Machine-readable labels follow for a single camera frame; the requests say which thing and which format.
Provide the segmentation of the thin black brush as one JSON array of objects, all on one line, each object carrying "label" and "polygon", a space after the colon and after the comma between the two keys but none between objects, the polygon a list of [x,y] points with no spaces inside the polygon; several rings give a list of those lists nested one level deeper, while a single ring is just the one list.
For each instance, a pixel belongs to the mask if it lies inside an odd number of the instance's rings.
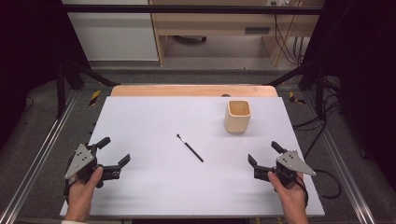
[{"label": "thin black brush", "polygon": [[177,133],[177,138],[189,149],[189,151],[200,161],[205,162],[204,159],[189,145],[189,143]]}]

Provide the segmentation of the light wooden desk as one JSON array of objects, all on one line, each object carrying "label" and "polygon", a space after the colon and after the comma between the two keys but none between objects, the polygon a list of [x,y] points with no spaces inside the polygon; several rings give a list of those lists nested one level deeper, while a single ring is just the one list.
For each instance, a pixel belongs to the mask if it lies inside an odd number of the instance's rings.
[{"label": "light wooden desk", "polygon": [[[154,5],[269,7],[269,0],[148,0]],[[323,7],[325,0],[291,0],[291,7]],[[258,35],[272,65],[279,65],[293,35],[312,35],[317,15],[154,13],[158,36]]]}]

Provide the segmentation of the person's left hand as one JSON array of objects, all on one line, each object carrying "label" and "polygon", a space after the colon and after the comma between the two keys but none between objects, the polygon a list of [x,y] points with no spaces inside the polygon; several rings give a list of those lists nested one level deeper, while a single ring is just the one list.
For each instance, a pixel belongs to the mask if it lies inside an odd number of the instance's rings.
[{"label": "person's left hand", "polygon": [[86,184],[76,182],[69,191],[68,208],[64,217],[67,221],[85,222],[92,208],[92,197],[96,185],[103,174],[103,168],[97,168]]}]

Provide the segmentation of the person's right hand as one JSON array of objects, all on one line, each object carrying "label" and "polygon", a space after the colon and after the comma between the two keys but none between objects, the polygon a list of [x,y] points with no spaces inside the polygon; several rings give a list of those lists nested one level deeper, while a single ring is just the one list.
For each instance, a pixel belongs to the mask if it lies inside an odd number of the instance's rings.
[{"label": "person's right hand", "polygon": [[273,172],[269,172],[268,177],[279,196],[284,216],[306,216],[304,190],[297,184],[284,187]]}]

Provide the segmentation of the black horizontal bar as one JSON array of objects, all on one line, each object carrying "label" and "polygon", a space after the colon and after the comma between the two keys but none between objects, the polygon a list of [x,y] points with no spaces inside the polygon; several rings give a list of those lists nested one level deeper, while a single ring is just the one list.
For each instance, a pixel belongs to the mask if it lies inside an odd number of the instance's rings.
[{"label": "black horizontal bar", "polygon": [[62,5],[66,12],[87,13],[195,13],[195,14],[276,14],[320,15],[322,7],[242,7],[179,5]]}]

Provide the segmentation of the beige square cup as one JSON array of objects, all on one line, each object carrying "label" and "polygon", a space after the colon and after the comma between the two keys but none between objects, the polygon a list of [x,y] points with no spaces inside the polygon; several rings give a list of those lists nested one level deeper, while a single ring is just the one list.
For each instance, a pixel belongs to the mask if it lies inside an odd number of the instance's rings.
[{"label": "beige square cup", "polygon": [[226,108],[224,126],[231,134],[241,134],[246,131],[251,118],[250,104],[244,100],[229,101]]}]

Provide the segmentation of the black metal stand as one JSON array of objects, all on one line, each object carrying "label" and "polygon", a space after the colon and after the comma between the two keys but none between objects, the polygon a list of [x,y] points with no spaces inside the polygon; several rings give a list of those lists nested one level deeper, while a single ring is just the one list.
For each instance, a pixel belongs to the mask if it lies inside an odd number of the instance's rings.
[{"label": "black metal stand", "polygon": [[118,86],[117,82],[111,81],[93,72],[91,68],[83,66],[74,61],[64,61],[56,68],[56,87],[58,111],[56,118],[59,119],[66,110],[65,84],[67,81],[73,90],[81,90],[84,86],[80,74],[85,74],[99,83],[108,87]]},{"label": "black metal stand", "polygon": [[303,76],[298,84],[301,91],[307,91],[313,84],[316,84],[315,111],[320,119],[325,120],[326,115],[323,99],[325,75],[324,69],[319,63],[304,63],[289,71],[286,75],[270,81],[269,83],[265,83],[265,86],[276,87],[297,75]]}]

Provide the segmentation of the white cabinet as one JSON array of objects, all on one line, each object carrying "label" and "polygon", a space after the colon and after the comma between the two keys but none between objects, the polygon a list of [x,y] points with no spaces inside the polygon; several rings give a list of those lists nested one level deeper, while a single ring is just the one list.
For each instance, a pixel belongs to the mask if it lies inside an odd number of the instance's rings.
[{"label": "white cabinet", "polygon": [[90,62],[157,61],[149,13],[69,13]]}]

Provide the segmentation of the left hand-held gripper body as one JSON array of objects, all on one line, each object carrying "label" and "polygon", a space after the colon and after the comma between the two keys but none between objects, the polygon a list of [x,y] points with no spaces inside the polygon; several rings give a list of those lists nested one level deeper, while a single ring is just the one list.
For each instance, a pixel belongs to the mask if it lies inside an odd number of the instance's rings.
[{"label": "left hand-held gripper body", "polygon": [[[74,156],[68,164],[64,178],[69,183],[81,181],[87,183],[93,172],[100,166],[96,158],[95,144],[91,146],[79,145]],[[120,178],[120,167],[118,165],[102,166],[102,181]]]}]

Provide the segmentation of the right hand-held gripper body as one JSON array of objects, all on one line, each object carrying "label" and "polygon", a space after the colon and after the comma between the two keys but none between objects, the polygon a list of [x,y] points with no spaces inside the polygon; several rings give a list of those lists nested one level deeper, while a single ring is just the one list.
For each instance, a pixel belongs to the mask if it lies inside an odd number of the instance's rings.
[{"label": "right hand-held gripper body", "polygon": [[292,183],[296,179],[298,173],[312,176],[316,174],[316,172],[293,151],[282,153],[276,159],[276,165],[274,167],[260,166],[256,161],[253,161],[253,174],[256,179],[269,182],[269,172],[274,173],[284,187]]}]

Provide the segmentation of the black curtain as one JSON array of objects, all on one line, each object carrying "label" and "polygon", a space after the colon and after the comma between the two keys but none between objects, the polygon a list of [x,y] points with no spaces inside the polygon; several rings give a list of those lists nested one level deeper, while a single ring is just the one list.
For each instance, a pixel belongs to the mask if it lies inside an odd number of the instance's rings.
[{"label": "black curtain", "polygon": [[81,88],[78,70],[68,60],[90,65],[62,0],[0,0],[0,149],[25,108],[27,93],[66,72]]},{"label": "black curtain", "polygon": [[396,190],[396,0],[324,0],[305,58],[341,82],[341,102],[365,152]]}]

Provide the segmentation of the yellow black tape strip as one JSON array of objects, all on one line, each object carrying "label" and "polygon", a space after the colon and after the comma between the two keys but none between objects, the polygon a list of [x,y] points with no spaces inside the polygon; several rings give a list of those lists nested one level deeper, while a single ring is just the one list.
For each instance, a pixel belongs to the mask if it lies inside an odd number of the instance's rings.
[{"label": "yellow black tape strip", "polygon": [[292,103],[296,103],[296,104],[299,104],[299,105],[305,105],[305,100],[296,99],[293,91],[289,91],[289,100]]},{"label": "yellow black tape strip", "polygon": [[98,99],[98,97],[100,95],[100,92],[101,92],[100,90],[96,90],[96,91],[93,92],[92,98],[89,101],[89,105],[95,105],[95,103],[96,103],[96,101],[97,101],[97,99]]}]

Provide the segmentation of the aluminium rail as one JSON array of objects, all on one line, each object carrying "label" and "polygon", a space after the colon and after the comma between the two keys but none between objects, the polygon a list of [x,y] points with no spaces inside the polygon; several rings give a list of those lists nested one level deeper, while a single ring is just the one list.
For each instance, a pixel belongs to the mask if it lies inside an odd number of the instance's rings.
[{"label": "aluminium rail", "polygon": [[[316,100],[312,93],[304,93],[305,100],[314,116],[320,114],[323,118],[328,117],[328,111],[334,111],[339,107],[339,103],[331,94],[318,100],[318,108],[316,108]],[[347,167],[345,160],[342,158],[337,145],[335,144],[332,135],[327,127],[327,121],[324,120],[321,126],[321,132],[318,134],[318,140],[322,143],[323,148],[327,151],[325,158],[332,165],[335,171],[335,178],[340,186],[340,197],[346,196],[348,202],[345,207],[349,206],[354,212],[354,215],[359,224],[375,224],[375,218],[371,209],[361,194],[354,176]]]},{"label": "aluminium rail", "polygon": [[49,133],[35,155],[35,158],[28,171],[25,173],[22,182],[16,189],[5,210],[0,214],[0,224],[13,224],[13,222],[16,220],[18,213],[21,211],[27,196],[29,195],[39,173],[41,172],[41,169],[46,162],[47,157],[50,154],[65,122],[67,121],[71,110],[73,109],[77,97],[78,91],[71,90],[65,103],[64,111],[53,122]]}]

